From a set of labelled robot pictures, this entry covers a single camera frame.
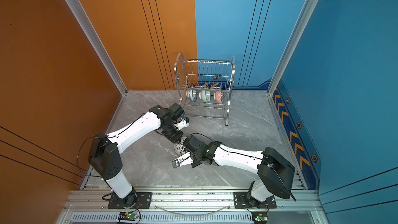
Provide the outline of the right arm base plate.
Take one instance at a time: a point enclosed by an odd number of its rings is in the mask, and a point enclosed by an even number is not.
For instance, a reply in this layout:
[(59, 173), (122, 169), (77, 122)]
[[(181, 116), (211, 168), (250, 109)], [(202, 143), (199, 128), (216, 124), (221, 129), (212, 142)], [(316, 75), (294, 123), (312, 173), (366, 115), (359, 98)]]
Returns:
[(234, 192), (234, 207), (237, 209), (244, 208), (264, 208), (264, 209), (275, 209), (277, 208), (276, 200), (274, 196), (268, 197), (264, 201), (259, 201), (252, 196), (249, 196), (247, 192)]

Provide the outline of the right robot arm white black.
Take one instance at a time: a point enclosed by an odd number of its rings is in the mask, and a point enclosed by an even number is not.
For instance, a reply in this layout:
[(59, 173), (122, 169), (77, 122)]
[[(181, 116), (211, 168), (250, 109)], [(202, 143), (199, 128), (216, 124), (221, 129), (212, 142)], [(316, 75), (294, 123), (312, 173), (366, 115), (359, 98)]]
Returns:
[(191, 134), (182, 137), (174, 149), (178, 155), (173, 161), (175, 168), (217, 165), (258, 175), (259, 179), (250, 184), (247, 192), (235, 193), (235, 208), (276, 208), (276, 198), (295, 198), (292, 193), (295, 167), (273, 148), (267, 147), (264, 151), (239, 150), (213, 140), (206, 144)]

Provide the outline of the stainless steel dish rack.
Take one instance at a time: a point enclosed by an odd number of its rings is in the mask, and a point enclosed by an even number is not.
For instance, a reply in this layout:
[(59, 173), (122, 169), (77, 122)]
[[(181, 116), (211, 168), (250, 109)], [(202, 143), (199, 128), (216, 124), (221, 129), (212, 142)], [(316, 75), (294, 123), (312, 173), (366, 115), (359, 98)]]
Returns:
[[(190, 117), (221, 119), (229, 125), (232, 89), (235, 77), (235, 59), (231, 61), (186, 59), (182, 53), (177, 55), (174, 64), (175, 88), (178, 90), (180, 105)], [(187, 98), (189, 89), (198, 91), (196, 102)], [(200, 100), (201, 90), (209, 90), (210, 103)], [(223, 104), (214, 100), (214, 93), (221, 91)]]

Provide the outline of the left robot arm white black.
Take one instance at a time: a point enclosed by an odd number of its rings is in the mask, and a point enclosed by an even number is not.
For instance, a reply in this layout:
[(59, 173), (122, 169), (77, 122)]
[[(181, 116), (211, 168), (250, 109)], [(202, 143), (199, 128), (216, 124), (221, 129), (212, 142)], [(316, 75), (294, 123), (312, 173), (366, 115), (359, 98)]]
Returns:
[(88, 163), (111, 188), (119, 204), (132, 208), (137, 201), (134, 187), (123, 172), (121, 154), (129, 146), (152, 131), (161, 131), (161, 135), (173, 144), (181, 143), (182, 129), (188, 127), (190, 119), (182, 107), (174, 103), (168, 108), (159, 105), (142, 114), (137, 120), (110, 134), (97, 134), (92, 138)]

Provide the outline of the pale green ribbed bowl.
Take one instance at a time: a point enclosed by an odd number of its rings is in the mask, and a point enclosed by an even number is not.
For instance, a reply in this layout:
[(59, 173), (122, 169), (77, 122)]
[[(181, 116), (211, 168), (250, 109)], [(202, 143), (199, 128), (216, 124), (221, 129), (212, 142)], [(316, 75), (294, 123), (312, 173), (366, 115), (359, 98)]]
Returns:
[(205, 89), (201, 90), (199, 93), (200, 100), (203, 101), (204, 103), (210, 103), (211, 101), (211, 94), (210, 91)]

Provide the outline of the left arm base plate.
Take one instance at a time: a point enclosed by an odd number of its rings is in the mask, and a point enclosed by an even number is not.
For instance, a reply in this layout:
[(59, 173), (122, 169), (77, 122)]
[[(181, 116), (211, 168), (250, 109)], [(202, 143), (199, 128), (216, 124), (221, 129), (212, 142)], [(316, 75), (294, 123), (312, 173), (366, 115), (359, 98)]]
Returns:
[(110, 195), (109, 209), (149, 209), (152, 200), (151, 192), (130, 193), (125, 198), (119, 198), (115, 193)]

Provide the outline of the blue floral white bowl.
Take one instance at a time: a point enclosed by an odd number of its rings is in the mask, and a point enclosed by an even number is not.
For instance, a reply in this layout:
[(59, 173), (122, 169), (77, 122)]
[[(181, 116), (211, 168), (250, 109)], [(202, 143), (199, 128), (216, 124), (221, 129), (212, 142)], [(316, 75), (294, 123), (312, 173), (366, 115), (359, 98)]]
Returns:
[(196, 89), (189, 89), (187, 90), (186, 95), (190, 101), (196, 102), (198, 98), (198, 91)]

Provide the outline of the white brown lattice bowl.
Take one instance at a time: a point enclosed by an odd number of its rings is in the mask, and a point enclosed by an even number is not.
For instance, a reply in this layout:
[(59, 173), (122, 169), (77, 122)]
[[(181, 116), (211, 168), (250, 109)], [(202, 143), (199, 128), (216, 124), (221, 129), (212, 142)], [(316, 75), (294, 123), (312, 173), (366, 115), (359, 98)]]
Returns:
[(186, 146), (183, 144), (183, 141), (181, 141), (180, 143), (175, 143), (174, 150), (178, 157), (181, 157), (182, 155), (184, 155), (188, 152)]

